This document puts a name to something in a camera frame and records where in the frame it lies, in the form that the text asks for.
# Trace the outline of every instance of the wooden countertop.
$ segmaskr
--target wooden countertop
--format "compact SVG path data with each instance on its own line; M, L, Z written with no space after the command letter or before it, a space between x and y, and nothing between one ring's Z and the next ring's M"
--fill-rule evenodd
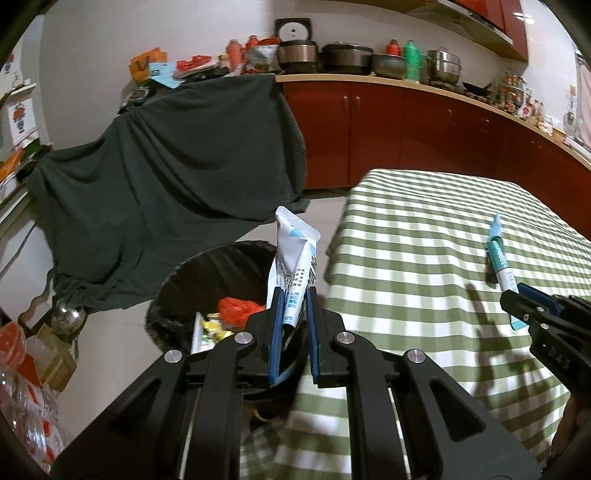
M504 116L511 121L516 122L518 125L521 125L524 128L529 128L530 130L536 132L538 135L541 135L545 139L550 142L555 143L558 145L562 150L566 153L571 155L575 160L582 163L588 170L591 171L591 163L587 160L584 156L580 155L579 153L572 150L570 147L564 145L561 141L557 140L556 138L548 135L539 128L530 125L523 120L520 120L515 115L510 115L498 108L495 108L491 105L488 105L483 102L479 102L478 100L474 100L470 97L465 95L460 95L459 93L448 92L447 90L443 90L440 88L431 87L429 85L422 85L420 83L413 83L407 82L405 80L393 80L393 79L386 79L381 77L376 77L374 75L363 76L363 75L343 75L337 73L308 73L308 74L294 74L294 75L277 75L275 81L278 83L285 83L285 82L306 82L306 81L314 81L314 82L322 82L322 81L330 81L330 82L361 82L361 83L376 83L377 85L392 85L396 87L404 87L410 88L414 90L422 90L423 92L430 92L436 95L442 95L449 98L453 98L456 100L460 100L461 102L471 103L472 105L478 106L489 112L497 113L498 115Z

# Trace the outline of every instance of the green thermos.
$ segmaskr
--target green thermos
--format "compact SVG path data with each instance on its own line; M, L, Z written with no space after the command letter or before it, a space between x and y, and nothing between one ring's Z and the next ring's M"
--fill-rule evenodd
M423 66L423 56L412 40L407 41L403 55L407 59L407 80L418 82L419 72Z

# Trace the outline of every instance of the red thermos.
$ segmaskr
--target red thermos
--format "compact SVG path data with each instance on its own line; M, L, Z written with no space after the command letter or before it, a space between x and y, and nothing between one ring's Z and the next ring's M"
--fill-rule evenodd
M386 46L386 53L388 55L402 56L402 47L398 45L396 40L390 40L390 43Z

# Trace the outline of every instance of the trash can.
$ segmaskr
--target trash can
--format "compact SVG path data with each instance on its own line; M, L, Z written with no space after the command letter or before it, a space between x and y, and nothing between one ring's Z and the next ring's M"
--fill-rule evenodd
M145 328L163 351L191 351L195 314L203 317L217 312L225 297L267 302L267 280L277 247L264 241L243 241L202 252L180 264L165 280L146 314ZM307 335L299 335L290 356L297 361L294 373L270 390L248 390L259 414L271 418L291 407L306 363Z

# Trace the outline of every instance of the tiled floor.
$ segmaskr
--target tiled floor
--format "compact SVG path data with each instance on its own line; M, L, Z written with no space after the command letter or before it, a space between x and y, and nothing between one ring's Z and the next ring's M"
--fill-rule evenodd
M322 193L315 196L327 196ZM316 287L326 294L322 279L327 258L326 247L339 223L345 198L315 198L300 215L321 234L317 252ZM261 225L243 240L267 240L277 243L274 223ZM126 310L110 310L90 315L79 336L80 358L76 372L65 391L57 398L60 420L66 429L78 435L125 387L143 372L160 351L144 330L149 302Z

